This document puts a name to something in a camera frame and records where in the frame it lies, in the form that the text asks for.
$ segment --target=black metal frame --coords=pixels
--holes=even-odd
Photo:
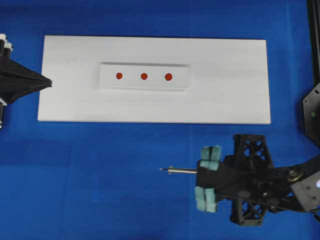
[[[9,49],[5,49],[5,41],[0,40],[0,56],[7,56],[7,58],[9,58],[10,52],[11,51]],[[0,130],[3,128],[4,112],[5,112],[5,106],[2,104],[2,102],[0,102]]]
[[[264,136],[235,135],[233,140],[234,168],[247,173],[266,173],[274,168]],[[259,226],[263,223],[267,209],[265,205],[234,199],[230,221],[241,226]]]
[[[314,89],[303,99],[304,134],[320,147],[320,0],[307,0]]]

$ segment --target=white rectangular platform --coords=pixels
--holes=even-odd
[[[109,63],[187,66],[188,87],[103,89]],[[271,123],[265,40],[45,36],[42,74],[39,121]]]

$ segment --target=red dot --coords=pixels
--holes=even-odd
[[[141,74],[142,80],[146,80],[147,78],[148,78],[148,74],[146,74],[145,72]]]
[[[171,73],[167,73],[165,76],[164,76],[165,80],[167,81],[170,81],[172,79],[172,74]]]
[[[123,77],[121,72],[118,72],[115,76],[117,79],[122,79],[122,77]]]

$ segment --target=blue surface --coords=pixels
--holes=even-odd
[[[0,239],[318,239],[309,214],[268,214],[262,227],[196,210],[201,149],[233,152],[233,134],[266,134],[276,166],[319,153],[302,133],[302,97],[312,88],[304,0],[2,0],[0,32],[12,59],[41,72],[44,35],[266,39],[271,125],[38,122],[39,94],[7,107],[0,132]]]

